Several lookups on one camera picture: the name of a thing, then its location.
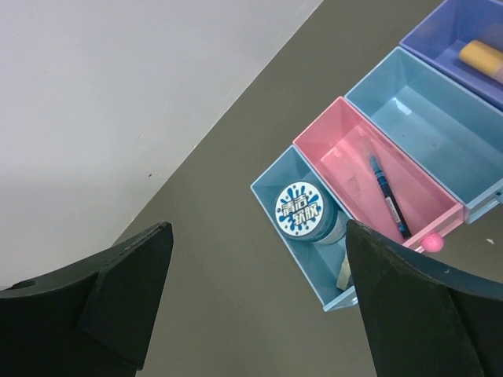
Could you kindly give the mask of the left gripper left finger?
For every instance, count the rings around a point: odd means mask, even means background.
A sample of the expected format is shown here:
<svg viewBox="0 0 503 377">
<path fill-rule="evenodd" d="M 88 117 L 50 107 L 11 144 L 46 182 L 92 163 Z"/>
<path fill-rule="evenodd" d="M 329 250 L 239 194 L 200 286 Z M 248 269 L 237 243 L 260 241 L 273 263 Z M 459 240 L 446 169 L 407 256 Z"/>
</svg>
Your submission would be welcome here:
<svg viewBox="0 0 503 377">
<path fill-rule="evenodd" d="M 143 369 L 172 226 L 1 291 L 3 376 L 134 376 Z"/>
</svg>

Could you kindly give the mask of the blue slime jar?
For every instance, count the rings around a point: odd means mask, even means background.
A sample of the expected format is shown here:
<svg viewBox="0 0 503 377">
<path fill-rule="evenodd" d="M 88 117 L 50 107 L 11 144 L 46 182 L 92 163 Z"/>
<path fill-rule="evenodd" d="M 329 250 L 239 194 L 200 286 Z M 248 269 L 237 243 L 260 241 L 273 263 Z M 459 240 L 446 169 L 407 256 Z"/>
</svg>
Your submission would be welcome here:
<svg viewBox="0 0 503 377">
<path fill-rule="evenodd" d="M 308 181 L 282 189 L 274 216 L 281 232 L 293 240 L 328 245 L 346 234 L 348 216 L 324 188 Z"/>
</svg>

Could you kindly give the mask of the purple drawer box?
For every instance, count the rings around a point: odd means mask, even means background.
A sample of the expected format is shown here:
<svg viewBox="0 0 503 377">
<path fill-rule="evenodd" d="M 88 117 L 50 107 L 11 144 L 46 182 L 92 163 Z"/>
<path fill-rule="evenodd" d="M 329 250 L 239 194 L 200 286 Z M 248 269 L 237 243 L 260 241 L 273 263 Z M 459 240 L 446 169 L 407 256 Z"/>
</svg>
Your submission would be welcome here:
<svg viewBox="0 0 503 377">
<path fill-rule="evenodd" d="M 409 34 L 400 46 L 502 109 L 502 84 L 459 58 L 470 42 L 479 41 L 502 51 L 502 2 L 442 2 Z"/>
</svg>

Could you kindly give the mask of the orange highlighter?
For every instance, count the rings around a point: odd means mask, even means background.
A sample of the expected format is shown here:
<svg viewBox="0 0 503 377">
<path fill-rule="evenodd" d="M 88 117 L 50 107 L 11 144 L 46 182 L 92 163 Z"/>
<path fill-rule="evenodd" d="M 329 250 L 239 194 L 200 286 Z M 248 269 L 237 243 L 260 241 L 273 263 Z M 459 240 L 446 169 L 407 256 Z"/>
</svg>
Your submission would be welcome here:
<svg viewBox="0 0 503 377">
<path fill-rule="evenodd" d="M 475 70 L 502 83 L 502 52 L 500 50 L 474 40 L 461 49 L 459 58 Z"/>
</svg>

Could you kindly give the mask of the dark blue pen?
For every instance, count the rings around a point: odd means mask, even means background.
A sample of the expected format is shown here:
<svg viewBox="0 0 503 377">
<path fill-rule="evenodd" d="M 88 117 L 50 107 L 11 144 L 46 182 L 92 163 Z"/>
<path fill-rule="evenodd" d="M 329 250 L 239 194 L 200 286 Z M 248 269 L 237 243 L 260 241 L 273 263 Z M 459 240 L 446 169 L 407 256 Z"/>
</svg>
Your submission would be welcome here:
<svg viewBox="0 0 503 377">
<path fill-rule="evenodd" d="M 409 230 L 409 226 L 407 225 L 405 217 L 398 205 L 398 201 L 395 198 L 394 193 L 392 192 L 391 186 L 386 178 L 386 175 L 381 168 L 380 162 L 377 156 L 373 153 L 369 155 L 369 165 L 373 171 L 377 184 L 384 197 L 384 201 L 387 204 L 387 207 L 391 213 L 392 219 L 398 231 L 400 232 L 404 240 L 409 239 L 412 236 Z"/>
</svg>

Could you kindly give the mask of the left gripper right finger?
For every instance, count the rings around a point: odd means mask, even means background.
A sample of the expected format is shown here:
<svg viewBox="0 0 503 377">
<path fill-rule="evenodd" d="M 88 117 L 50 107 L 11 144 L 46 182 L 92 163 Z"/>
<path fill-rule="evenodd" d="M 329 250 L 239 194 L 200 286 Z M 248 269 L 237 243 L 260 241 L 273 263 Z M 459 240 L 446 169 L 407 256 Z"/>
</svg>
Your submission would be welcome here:
<svg viewBox="0 0 503 377">
<path fill-rule="evenodd" d="M 500 376 L 502 285 L 359 221 L 347 254 L 378 376 Z"/>
</svg>

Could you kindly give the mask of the beige eraser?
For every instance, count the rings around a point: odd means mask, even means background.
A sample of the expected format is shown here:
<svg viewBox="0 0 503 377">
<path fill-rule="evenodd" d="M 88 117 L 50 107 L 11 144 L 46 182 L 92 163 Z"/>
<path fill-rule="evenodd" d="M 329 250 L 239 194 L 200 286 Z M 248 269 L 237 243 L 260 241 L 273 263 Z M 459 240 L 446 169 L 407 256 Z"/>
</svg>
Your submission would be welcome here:
<svg viewBox="0 0 503 377">
<path fill-rule="evenodd" d="M 341 264 L 339 276 L 336 281 L 336 286 L 341 291 L 347 290 L 352 285 L 352 274 L 349 259 L 347 254 L 344 255 L 343 262 Z"/>
</svg>

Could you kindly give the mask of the pink drawer box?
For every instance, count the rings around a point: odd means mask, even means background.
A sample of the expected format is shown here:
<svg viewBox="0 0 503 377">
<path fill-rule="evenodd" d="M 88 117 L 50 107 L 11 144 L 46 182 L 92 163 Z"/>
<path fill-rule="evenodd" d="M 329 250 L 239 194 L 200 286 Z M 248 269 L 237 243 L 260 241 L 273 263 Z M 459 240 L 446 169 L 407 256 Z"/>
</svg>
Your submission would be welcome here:
<svg viewBox="0 0 503 377">
<path fill-rule="evenodd" d="M 464 208 L 344 97 L 293 144 L 354 219 L 412 250 L 436 252 L 464 221 Z M 375 156 L 411 236 L 398 230 L 370 165 Z"/>
</svg>

